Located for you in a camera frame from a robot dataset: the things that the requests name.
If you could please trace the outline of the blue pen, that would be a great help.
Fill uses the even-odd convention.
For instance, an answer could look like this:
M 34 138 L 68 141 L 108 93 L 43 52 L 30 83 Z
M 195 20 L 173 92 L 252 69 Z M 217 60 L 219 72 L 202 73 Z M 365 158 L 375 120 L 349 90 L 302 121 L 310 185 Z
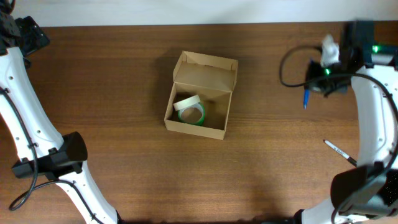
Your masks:
M 308 64 L 307 71 L 306 71 L 306 74 L 305 74 L 305 81 L 306 82 L 309 81 L 309 79 L 310 79 L 309 78 L 309 76 L 310 76 L 309 75 L 309 70 L 310 70 L 310 67 L 311 67 L 312 63 L 313 63 L 313 60 L 310 59 L 310 62 Z M 304 85 L 303 87 L 304 87 L 303 108 L 307 109 L 309 96 L 310 96 L 310 90 L 308 89 L 308 85 Z

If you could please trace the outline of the green tape roll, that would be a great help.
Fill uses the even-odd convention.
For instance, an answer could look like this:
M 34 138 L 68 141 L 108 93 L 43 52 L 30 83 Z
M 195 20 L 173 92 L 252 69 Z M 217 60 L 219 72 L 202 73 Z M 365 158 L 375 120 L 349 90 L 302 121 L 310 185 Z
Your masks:
M 201 126 L 205 120 L 205 108 L 201 103 L 179 110 L 177 114 L 181 122 L 196 126 Z

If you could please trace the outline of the brown cardboard box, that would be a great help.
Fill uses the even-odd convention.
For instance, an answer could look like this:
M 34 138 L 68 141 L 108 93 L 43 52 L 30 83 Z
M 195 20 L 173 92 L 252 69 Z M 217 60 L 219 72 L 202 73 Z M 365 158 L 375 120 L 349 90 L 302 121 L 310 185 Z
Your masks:
M 173 85 L 164 116 L 169 131 L 223 140 L 237 82 L 238 61 L 183 51 L 173 70 Z M 201 126 L 183 123 L 173 104 L 199 95 L 205 108 Z

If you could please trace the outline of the beige masking tape roll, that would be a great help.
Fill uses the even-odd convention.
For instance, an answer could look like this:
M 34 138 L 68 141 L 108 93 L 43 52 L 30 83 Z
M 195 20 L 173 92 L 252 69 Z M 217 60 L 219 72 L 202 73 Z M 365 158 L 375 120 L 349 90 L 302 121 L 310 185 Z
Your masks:
M 201 102 L 199 95 L 194 95 L 194 96 L 191 96 L 189 98 L 186 98 L 184 100 L 174 103 L 173 106 L 176 111 L 180 111 L 182 109 L 189 108 L 192 105 L 195 105 L 196 103 L 199 103 L 199 102 Z

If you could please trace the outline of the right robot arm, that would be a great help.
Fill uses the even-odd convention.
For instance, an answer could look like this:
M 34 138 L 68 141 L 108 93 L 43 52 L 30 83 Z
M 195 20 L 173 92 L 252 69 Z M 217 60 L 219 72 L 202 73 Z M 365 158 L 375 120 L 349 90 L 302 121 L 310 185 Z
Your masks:
M 306 93 L 351 87 L 360 149 L 351 170 L 333 178 L 330 196 L 299 210 L 292 223 L 359 223 L 397 215 L 397 47 L 374 38 L 373 21 L 347 22 L 339 42 L 324 38 L 308 66 Z

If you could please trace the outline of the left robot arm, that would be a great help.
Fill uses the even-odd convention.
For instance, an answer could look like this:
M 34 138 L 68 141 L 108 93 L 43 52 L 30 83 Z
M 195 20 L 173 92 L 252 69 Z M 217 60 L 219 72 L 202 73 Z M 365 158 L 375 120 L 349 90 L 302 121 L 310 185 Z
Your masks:
M 27 56 L 50 41 L 30 16 L 13 18 L 15 5 L 15 1 L 1 1 L 1 116 L 19 158 L 12 171 L 17 178 L 30 177 L 32 182 L 9 210 L 20 209 L 34 191 L 55 184 L 87 223 L 122 223 L 90 174 L 81 134 L 61 135 L 40 104 L 27 75 Z

